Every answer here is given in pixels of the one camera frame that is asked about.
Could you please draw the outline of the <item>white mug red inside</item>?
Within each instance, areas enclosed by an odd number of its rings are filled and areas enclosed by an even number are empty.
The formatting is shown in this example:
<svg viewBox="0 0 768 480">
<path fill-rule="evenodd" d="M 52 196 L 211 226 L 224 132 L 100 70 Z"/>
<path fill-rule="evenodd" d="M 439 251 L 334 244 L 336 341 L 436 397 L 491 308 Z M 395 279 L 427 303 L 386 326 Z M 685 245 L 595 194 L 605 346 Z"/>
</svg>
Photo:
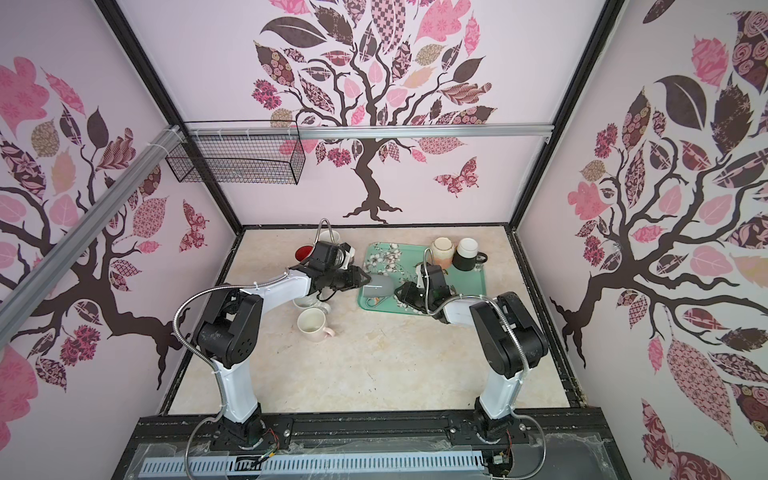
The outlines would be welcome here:
<svg viewBox="0 0 768 480">
<path fill-rule="evenodd" d="M 302 247 L 298 248 L 295 251 L 295 254 L 294 254 L 295 259 L 298 262 L 302 262 L 302 261 L 306 260 L 311 255 L 312 251 L 313 251 L 313 246 L 312 245 L 302 246 Z"/>
</svg>

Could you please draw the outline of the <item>cream beige mug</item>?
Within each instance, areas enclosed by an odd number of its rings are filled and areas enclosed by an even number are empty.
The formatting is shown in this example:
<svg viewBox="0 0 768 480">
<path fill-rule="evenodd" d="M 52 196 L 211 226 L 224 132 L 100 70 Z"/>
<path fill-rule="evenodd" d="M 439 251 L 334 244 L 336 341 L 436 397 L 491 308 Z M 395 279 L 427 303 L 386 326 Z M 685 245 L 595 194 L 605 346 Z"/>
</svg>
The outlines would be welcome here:
<svg viewBox="0 0 768 480">
<path fill-rule="evenodd" d="M 296 298 L 292 301 L 293 305 L 299 310 L 307 309 L 320 309 L 324 314 L 328 315 L 331 312 L 331 306 L 324 301 L 321 301 L 317 295 L 308 295 L 301 298 Z"/>
</svg>

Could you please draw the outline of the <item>white and black mug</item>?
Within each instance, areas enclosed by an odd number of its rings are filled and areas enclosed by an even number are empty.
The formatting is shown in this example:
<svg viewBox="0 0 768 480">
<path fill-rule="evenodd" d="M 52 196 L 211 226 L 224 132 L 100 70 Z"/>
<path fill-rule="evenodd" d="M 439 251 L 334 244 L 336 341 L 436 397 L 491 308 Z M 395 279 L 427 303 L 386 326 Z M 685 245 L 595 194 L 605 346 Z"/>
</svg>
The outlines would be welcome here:
<svg viewBox="0 0 768 480">
<path fill-rule="evenodd" d="M 457 270 L 468 272 L 481 269 L 487 261 L 488 255 L 480 251 L 478 241 L 467 237 L 459 241 L 452 265 Z"/>
</svg>

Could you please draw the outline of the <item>pale pink mug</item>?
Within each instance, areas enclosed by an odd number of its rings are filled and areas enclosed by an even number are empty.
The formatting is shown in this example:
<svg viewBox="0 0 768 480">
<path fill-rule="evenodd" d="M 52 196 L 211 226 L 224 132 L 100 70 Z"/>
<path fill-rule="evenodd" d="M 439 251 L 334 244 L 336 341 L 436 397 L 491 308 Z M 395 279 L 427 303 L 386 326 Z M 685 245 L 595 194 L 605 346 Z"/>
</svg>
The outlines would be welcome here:
<svg viewBox="0 0 768 480">
<path fill-rule="evenodd" d="M 297 318 L 298 330 L 310 341 L 319 343 L 336 336 L 328 325 L 326 313 L 320 308 L 304 310 Z"/>
</svg>

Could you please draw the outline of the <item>white ribbed base mug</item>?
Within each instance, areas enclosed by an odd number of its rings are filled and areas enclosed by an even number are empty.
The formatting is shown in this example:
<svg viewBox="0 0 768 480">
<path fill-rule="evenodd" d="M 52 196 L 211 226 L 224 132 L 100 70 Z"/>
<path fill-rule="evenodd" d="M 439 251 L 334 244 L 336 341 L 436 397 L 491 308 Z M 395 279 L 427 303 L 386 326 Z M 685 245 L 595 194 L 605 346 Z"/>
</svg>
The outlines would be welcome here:
<svg viewBox="0 0 768 480">
<path fill-rule="evenodd" d="M 320 242 L 339 244 L 341 242 L 341 236 L 336 230 L 323 229 L 318 236 L 318 240 Z"/>
</svg>

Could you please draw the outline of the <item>light grey mug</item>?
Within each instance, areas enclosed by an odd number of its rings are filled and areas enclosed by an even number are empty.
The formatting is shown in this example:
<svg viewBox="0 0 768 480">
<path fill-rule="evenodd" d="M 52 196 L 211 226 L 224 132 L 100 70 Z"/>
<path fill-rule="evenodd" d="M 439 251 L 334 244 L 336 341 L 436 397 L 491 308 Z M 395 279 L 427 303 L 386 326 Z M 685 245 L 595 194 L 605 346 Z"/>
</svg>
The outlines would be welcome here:
<svg viewBox="0 0 768 480">
<path fill-rule="evenodd" d="M 386 298 L 394 294 L 395 281 L 392 277 L 383 274 L 372 274 L 370 281 L 361 289 L 364 299 Z"/>
</svg>

